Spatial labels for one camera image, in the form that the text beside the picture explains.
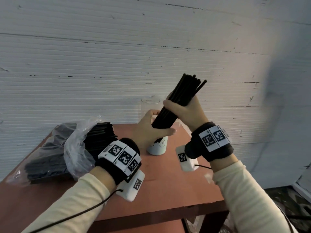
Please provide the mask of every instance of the left hand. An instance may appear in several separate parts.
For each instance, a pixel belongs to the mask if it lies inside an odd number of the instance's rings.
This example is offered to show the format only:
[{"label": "left hand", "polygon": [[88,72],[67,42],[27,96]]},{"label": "left hand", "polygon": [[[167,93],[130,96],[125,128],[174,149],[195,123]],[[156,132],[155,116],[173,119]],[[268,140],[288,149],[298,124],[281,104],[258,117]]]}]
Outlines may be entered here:
[{"label": "left hand", "polygon": [[176,130],[173,128],[156,129],[151,125],[151,118],[153,115],[159,114],[160,110],[149,110],[145,116],[139,121],[130,137],[138,146],[139,150],[147,149],[154,141],[161,137],[171,136]]}]

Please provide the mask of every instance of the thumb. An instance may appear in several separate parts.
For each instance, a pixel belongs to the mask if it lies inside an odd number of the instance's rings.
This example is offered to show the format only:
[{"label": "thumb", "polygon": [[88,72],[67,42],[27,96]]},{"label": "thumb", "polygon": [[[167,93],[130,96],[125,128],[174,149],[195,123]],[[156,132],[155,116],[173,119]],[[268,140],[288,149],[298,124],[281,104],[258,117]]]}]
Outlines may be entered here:
[{"label": "thumb", "polygon": [[176,133],[176,130],[173,128],[167,128],[167,129],[156,129],[156,135],[157,139],[165,136],[171,136]]},{"label": "thumb", "polygon": [[177,103],[174,103],[170,100],[163,101],[163,105],[165,108],[167,108],[169,111],[171,111],[173,114],[175,114],[179,118],[184,113],[184,111],[186,109],[185,107],[183,107]]}]

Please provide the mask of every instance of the cream sleeve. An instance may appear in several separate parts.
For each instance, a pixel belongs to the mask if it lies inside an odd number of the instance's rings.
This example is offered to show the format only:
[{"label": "cream sleeve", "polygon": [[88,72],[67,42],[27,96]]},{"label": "cream sleeve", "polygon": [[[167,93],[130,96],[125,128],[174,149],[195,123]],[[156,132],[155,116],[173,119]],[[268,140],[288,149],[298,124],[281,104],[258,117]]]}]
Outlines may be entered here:
[{"label": "cream sleeve", "polygon": [[220,187],[239,233],[290,233],[282,212],[241,161],[214,173],[213,180]]},{"label": "cream sleeve", "polygon": [[[22,233],[54,223],[99,204],[110,195],[108,189],[92,174],[85,174],[77,183],[68,189],[63,196],[43,212]],[[86,233],[102,210],[103,205],[67,220],[63,223],[40,231],[40,233]]]}]

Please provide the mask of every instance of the white cup with face drawing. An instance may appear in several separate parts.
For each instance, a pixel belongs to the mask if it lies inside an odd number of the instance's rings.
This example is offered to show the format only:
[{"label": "white cup with face drawing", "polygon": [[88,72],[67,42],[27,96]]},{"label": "white cup with face drawing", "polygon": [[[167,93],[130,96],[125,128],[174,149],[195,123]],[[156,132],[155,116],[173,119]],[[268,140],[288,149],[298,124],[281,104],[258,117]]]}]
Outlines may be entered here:
[{"label": "white cup with face drawing", "polygon": [[152,155],[161,155],[165,153],[166,145],[167,145],[167,136],[163,137],[160,142],[154,143],[153,145],[149,146],[147,151],[149,154]]}]

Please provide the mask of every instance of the wrist strap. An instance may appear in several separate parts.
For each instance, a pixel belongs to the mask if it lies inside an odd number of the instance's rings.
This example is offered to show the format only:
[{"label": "wrist strap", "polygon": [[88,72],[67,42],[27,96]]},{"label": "wrist strap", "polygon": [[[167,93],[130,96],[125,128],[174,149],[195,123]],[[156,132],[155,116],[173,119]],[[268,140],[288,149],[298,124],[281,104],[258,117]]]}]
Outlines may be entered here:
[{"label": "wrist strap", "polygon": [[[132,140],[126,138],[125,142],[129,145]],[[127,179],[134,174],[141,166],[141,157],[134,149],[122,141],[113,141],[106,149],[98,155],[98,161],[95,166],[104,168],[118,185],[121,181]]]},{"label": "wrist strap", "polygon": [[202,155],[210,162],[231,155],[233,147],[226,131],[215,123],[208,122],[192,133],[191,141],[185,146],[185,153],[192,159]]}]

